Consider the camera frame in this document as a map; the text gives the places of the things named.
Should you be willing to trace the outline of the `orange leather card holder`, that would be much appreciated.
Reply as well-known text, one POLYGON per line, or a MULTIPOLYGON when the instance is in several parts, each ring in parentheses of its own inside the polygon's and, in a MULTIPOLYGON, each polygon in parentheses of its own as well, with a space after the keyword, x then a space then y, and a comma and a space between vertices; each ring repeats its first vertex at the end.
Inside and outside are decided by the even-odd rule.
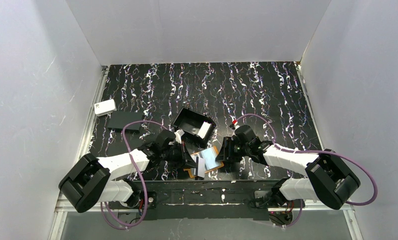
POLYGON ((193 153, 191 157, 197 163, 197 167, 185 168, 184 171, 188 172, 191 179, 196 177, 204 178, 205 174, 218 170, 224 166, 223 162, 216 161, 218 153, 219 151, 216 146, 193 153))

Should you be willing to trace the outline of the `white magnetic stripe card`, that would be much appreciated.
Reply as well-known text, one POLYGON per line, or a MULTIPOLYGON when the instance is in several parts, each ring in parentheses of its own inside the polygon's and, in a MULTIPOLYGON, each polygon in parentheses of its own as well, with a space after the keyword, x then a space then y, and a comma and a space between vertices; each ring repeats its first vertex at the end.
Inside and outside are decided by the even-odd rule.
POLYGON ((205 177, 206 171, 206 160, 200 156, 196 157, 197 168, 195 170, 195 174, 199 178, 205 177))

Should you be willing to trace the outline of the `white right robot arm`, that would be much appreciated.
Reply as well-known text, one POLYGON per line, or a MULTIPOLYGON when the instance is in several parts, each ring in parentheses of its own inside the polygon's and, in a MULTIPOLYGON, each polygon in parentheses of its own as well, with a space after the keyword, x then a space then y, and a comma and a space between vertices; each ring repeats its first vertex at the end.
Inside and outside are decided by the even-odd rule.
POLYGON ((282 147, 270 140, 260 140, 248 125, 236 128, 233 136, 224 137, 216 161, 238 163, 244 157, 303 176, 283 178, 273 185, 267 201, 274 204, 313 200, 339 210, 361 185, 356 174, 333 151, 298 151, 282 147))

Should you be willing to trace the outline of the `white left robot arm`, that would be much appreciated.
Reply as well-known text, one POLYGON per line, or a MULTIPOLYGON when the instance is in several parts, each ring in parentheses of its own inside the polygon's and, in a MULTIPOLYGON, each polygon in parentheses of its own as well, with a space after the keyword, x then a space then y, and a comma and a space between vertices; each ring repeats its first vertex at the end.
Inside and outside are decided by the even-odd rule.
POLYGON ((173 163, 177 169, 197 167, 181 139, 183 133, 163 130, 154 141, 114 156, 87 153, 63 177, 58 188, 78 213, 99 202, 128 202, 138 189, 121 177, 151 170, 161 162, 173 163))

